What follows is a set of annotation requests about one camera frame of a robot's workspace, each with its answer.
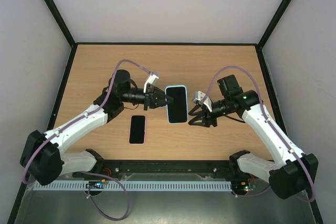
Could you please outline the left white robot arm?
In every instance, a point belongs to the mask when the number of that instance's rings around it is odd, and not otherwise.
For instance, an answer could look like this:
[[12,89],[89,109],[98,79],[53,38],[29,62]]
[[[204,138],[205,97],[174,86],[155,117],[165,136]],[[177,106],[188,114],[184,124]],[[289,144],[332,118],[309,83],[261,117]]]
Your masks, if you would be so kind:
[[173,102],[173,98],[155,86],[159,76],[151,72],[144,87],[139,88],[126,70],[117,70],[102,94],[92,105],[67,123],[41,133],[31,132],[27,138],[20,164],[41,185],[48,185],[59,176],[89,172],[98,162],[98,155],[86,150],[67,153],[67,149],[94,129],[116,118],[125,103],[143,105],[143,109],[156,109]]

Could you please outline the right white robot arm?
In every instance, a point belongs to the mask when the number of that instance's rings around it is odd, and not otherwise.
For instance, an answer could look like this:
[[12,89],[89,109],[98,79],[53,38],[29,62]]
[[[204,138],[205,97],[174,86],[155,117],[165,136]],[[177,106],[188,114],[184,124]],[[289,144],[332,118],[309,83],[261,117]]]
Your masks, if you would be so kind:
[[272,156],[268,161],[243,150],[230,156],[229,172],[239,178],[245,173],[267,182],[281,199],[312,188],[318,160],[305,154],[274,121],[254,90],[243,91],[232,74],[217,80],[222,100],[213,102],[206,93],[196,91],[189,111],[189,125],[216,127],[217,118],[236,113],[259,136]]

